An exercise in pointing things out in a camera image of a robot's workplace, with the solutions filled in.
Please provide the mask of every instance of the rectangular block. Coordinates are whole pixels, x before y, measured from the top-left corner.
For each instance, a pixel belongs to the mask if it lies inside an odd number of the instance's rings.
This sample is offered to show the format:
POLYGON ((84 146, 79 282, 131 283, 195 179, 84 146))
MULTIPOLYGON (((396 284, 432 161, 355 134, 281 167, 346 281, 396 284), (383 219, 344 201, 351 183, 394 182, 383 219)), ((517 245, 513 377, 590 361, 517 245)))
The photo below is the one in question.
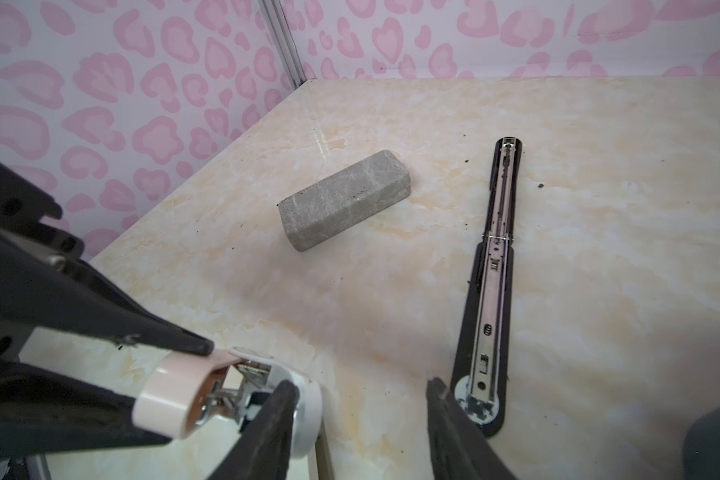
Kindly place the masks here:
POLYGON ((382 150, 279 203, 286 236, 303 252, 411 194, 408 170, 382 150))

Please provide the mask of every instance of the wall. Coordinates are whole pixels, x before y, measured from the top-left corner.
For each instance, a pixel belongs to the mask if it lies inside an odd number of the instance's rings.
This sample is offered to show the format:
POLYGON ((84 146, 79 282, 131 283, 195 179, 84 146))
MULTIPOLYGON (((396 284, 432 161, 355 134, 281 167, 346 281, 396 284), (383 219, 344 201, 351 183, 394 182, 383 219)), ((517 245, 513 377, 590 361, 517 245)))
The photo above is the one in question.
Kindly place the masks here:
POLYGON ((288 93, 252 0, 0 3, 0 161, 86 258, 288 93))
POLYGON ((282 0, 308 78, 720 75, 720 0, 282 0))

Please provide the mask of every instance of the pink leopard print wallpaper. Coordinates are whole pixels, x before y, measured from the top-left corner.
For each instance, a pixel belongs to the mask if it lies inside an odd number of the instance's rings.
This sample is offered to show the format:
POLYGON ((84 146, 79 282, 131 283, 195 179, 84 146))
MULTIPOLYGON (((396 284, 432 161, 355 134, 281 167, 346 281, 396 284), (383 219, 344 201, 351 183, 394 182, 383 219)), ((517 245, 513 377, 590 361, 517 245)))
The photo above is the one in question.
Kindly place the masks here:
POLYGON ((282 0, 308 78, 720 75, 720 0, 282 0))
POLYGON ((290 93, 257 5, 0 2, 0 162, 85 258, 290 93))

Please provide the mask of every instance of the countertop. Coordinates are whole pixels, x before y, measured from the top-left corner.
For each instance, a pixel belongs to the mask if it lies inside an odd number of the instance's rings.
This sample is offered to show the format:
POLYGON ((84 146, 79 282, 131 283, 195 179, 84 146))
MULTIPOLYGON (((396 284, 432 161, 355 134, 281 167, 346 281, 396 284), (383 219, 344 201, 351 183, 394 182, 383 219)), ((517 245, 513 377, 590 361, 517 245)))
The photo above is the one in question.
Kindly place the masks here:
MULTIPOLYGON (((679 478, 686 430, 720 406, 720 78, 310 81, 93 265, 217 346, 319 380, 336 478, 430 478, 424 388, 450 378, 506 135, 524 154, 490 444, 520 480, 679 478), (277 203, 382 149, 411 196, 294 250, 277 203)), ((22 359, 134 396, 164 353, 38 330, 22 359)), ((233 430, 49 465, 203 478, 233 430)))

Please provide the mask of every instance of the table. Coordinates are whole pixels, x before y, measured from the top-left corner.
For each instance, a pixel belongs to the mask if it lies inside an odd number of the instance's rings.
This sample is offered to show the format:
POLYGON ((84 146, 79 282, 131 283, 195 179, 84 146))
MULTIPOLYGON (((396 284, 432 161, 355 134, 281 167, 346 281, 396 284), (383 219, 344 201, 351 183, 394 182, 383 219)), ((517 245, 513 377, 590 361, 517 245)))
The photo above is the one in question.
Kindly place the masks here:
MULTIPOLYGON (((678 478, 685 431, 720 406, 720 78, 310 81, 93 264, 155 314, 319 380, 336 478, 430 478, 424 387, 450 377, 505 135, 525 150, 490 444, 523 480, 678 478), (295 251, 276 204, 385 148, 411 196, 295 251)), ((39 330, 22 358, 134 396, 163 354, 39 330)), ((232 428, 50 469, 203 478, 232 428)))

